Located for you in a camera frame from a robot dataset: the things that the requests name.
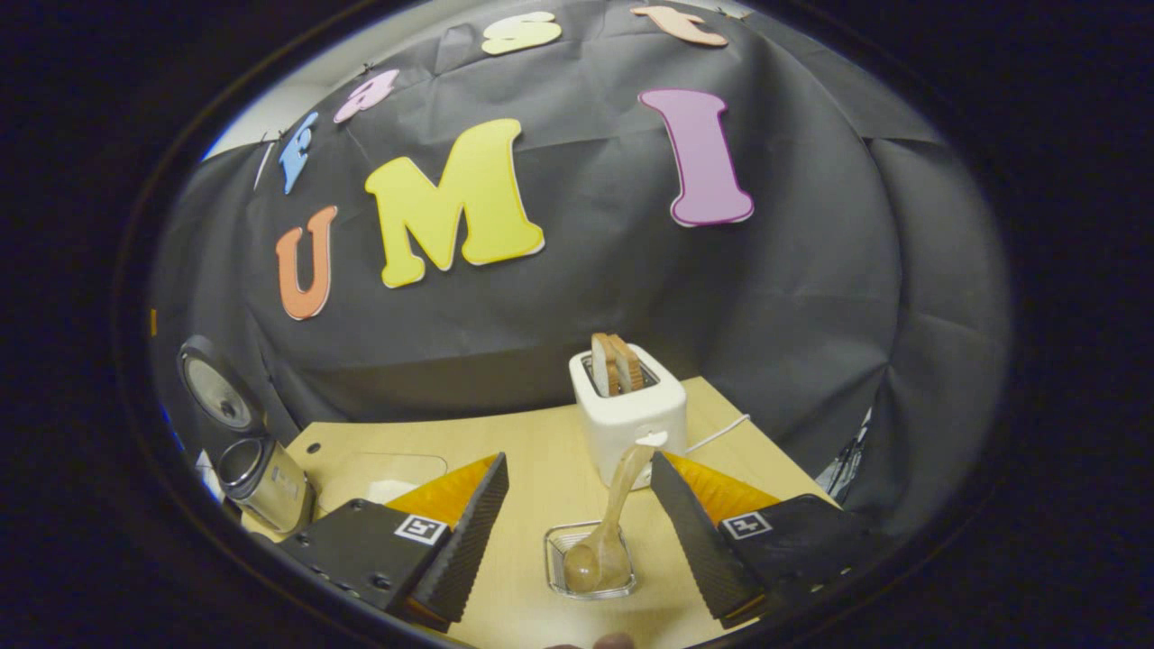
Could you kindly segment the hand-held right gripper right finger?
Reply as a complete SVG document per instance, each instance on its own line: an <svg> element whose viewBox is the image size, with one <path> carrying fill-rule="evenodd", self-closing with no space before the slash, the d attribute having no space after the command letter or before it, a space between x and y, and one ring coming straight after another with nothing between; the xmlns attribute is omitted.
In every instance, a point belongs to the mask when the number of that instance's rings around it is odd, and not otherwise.
<svg viewBox="0 0 1154 649"><path fill-rule="evenodd" d="M869 520L825 498L771 497L676 453L655 452L651 465L651 488L725 628L808 607L890 545Z"/></svg>

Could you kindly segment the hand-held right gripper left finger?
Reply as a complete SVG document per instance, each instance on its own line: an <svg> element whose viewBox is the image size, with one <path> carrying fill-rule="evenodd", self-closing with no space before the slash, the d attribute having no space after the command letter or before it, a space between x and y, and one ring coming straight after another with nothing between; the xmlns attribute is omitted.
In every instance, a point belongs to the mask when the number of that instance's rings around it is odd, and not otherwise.
<svg viewBox="0 0 1154 649"><path fill-rule="evenodd" d="M505 453L493 453L384 505L351 498L279 549L349 599L445 632L464 617L507 494Z"/></svg>

